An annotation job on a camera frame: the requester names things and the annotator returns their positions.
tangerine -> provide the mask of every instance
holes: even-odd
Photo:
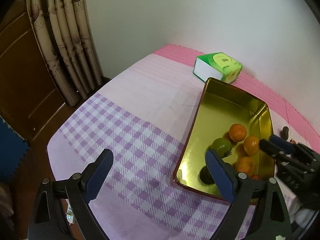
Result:
[[[256,164],[250,157],[240,158],[236,163],[236,172],[244,172],[249,177],[254,174],[256,170]]]
[[[261,179],[260,179],[260,176],[257,175],[257,174],[254,174],[254,175],[250,176],[250,178],[251,178],[251,179],[255,179],[255,180],[261,180]]]
[[[229,136],[234,142],[241,142],[247,136],[247,129],[242,124],[235,123],[229,129]]]
[[[259,139],[254,136],[249,136],[244,140],[243,147],[247,155],[252,157],[259,151]]]

curtain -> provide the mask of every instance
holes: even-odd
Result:
[[[102,84],[83,0],[27,0],[34,32],[59,91],[70,106]]]

tissue box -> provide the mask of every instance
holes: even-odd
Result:
[[[193,73],[204,82],[213,77],[230,84],[237,79],[241,70],[241,63],[227,54],[216,52],[198,56]]]

blue foam mat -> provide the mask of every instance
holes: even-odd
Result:
[[[0,181],[9,182],[28,149],[28,144],[0,117]]]

golden tray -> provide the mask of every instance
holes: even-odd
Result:
[[[184,189],[222,199],[215,184],[206,185],[199,179],[205,166],[204,155],[212,142],[228,137],[231,125],[240,123],[247,129],[247,136],[268,139],[273,134],[268,105],[255,96],[235,86],[208,78],[204,85],[186,144],[173,173],[173,181]],[[223,160],[235,165],[238,158],[247,156],[243,141],[233,144],[232,154]],[[255,174],[262,179],[274,176],[273,158],[259,151],[252,159],[256,163]]]

